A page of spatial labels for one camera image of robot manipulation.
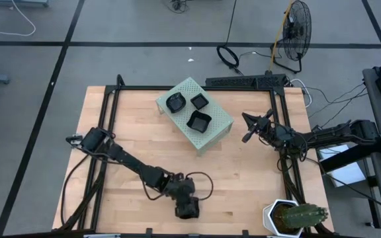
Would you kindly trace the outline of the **pale green perforated shelf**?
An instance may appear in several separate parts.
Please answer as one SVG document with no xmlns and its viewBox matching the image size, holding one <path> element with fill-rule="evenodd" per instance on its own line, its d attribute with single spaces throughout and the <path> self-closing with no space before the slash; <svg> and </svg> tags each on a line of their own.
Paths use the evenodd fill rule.
<svg viewBox="0 0 381 238">
<path fill-rule="evenodd" d="M 167 107 L 167 99 L 175 94 L 181 93 L 186 100 L 183 109 L 172 113 Z M 197 110 L 191 99 L 201 94 L 208 104 Z M 201 156 L 205 151 L 221 140 L 232 128 L 233 118 L 191 77 L 188 77 L 172 89 L 156 99 L 159 113 L 166 115 L 180 129 L 185 137 L 193 144 L 197 150 L 197 155 Z M 199 111 L 211 117 L 205 132 L 198 132 L 187 126 L 191 120 L 192 113 Z"/>
</svg>

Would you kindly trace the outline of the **black aluminium table frame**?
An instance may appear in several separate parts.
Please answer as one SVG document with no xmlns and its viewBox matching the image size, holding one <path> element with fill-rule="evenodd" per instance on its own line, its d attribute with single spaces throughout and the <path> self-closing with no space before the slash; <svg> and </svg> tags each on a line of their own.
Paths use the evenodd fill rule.
<svg viewBox="0 0 381 238">
<path fill-rule="evenodd" d="M 154 235 L 268 235 L 263 208 L 285 198 L 276 163 L 279 154 L 257 138 L 242 142 L 247 126 L 242 113 L 263 114 L 272 98 L 263 91 L 211 91 L 210 96 L 233 118 L 228 134 L 201 156 L 165 114 L 156 99 L 166 87 L 123 87 L 119 94 L 114 133 L 116 142 L 144 163 L 174 173 L 191 174 L 202 198 L 197 219 L 179 219 L 175 203 L 145 189 L 138 176 L 110 164 L 99 205 L 89 204 L 84 228 L 99 233 Z"/>
</svg>

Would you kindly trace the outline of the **white faceted plant pot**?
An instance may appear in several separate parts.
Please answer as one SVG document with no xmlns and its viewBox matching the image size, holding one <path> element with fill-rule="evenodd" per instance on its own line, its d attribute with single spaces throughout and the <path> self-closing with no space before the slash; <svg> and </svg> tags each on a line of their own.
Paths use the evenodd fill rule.
<svg viewBox="0 0 381 238">
<path fill-rule="evenodd" d="M 277 208 L 293 208 L 296 206 L 298 206 L 298 203 L 293 200 L 275 200 L 263 209 L 263 226 L 278 237 L 299 238 L 304 230 L 303 228 L 280 228 L 273 219 Z"/>
</svg>

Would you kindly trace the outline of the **black round ruffled plate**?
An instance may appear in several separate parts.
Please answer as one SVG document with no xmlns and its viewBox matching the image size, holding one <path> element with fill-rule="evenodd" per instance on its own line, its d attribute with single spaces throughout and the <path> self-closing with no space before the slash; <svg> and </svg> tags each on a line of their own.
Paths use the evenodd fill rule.
<svg viewBox="0 0 381 238">
<path fill-rule="evenodd" d="M 172 94 L 166 100 L 166 106 L 173 114 L 184 109 L 186 104 L 186 98 L 180 92 Z"/>
</svg>

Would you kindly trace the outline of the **black floor fan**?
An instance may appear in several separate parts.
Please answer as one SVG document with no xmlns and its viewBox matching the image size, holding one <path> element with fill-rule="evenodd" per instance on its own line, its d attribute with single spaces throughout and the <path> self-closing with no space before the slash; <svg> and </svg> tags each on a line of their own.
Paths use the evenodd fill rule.
<svg viewBox="0 0 381 238">
<path fill-rule="evenodd" d="M 284 12 L 284 22 L 282 26 L 282 38 L 271 44 L 271 54 L 280 48 L 284 50 L 286 57 L 298 62 L 299 69 L 291 69 L 280 64 L 275 59 L 273 63 L 277 66 L 299 73 L 302 70 L 302 58 L 306 55 L 312 37 L 312 18 L 308 5 L 302 0 L 292 0 L 289 8 Z"/>
</svg>

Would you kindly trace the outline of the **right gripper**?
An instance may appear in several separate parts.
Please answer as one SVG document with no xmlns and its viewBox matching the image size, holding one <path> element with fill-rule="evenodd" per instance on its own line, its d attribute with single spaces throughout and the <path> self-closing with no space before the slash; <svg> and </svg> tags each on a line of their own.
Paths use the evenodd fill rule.
<svg viewBox="0 0 381 238">
<path fill-rule="evenodd" d="M 272 122 L 269 116 L 252 116 L 245 112 L 242 113 L 242 117 L 250 128 L 256 124 L 255 130 L 249 130 L 242 138 L 242 142 L 248 142 L 253 134 L 259 136 L 261 142 L 277 142 L 276 130 L 272 127 Z"/>
</svg>

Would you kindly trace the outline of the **green cactus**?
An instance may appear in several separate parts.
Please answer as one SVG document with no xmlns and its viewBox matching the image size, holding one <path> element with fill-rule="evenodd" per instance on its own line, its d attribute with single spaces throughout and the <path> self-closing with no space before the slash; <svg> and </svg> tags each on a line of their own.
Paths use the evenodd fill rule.
<svg viewBox="0 0 381 238">
<path fill-rule="evenodd" d="M 299 229 L 304 227 L 314 227 L 325 221 L 328 217 L 326 208 L 315 204 L 302 204 L 287 208 L 281 215 L 280 220 L 287 228 Z"/>
</svg>

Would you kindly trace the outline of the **large black wavy square plate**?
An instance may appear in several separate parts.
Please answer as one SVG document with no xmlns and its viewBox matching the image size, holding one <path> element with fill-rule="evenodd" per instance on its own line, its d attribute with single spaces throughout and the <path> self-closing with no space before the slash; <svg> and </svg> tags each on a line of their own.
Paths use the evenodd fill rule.
<svg viewBox="0 0 381 238">
<path fill-rule="evenodd" d="M 190 119 L 187 122 L 187 126 L 190 129 L 196 130 L 203 134 L 207 130 L 211 120 L 212 120 L 211 116 L 205 113 L 199 112 L 198 110 L 195 110 L 191 114 Z"/>
</svg>

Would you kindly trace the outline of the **small black square plate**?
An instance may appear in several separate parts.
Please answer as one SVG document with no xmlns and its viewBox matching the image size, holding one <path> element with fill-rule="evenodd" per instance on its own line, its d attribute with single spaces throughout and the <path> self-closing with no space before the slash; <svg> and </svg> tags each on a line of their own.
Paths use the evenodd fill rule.
<svg viewBox="0 0 381 238">
<path fill-rule="evenodd" d="M 197 94 L 191 98 L 190 101 L 197 110 L 200 110 L 209 104 L 208 99 L 202 93 Z"/>
</svg>

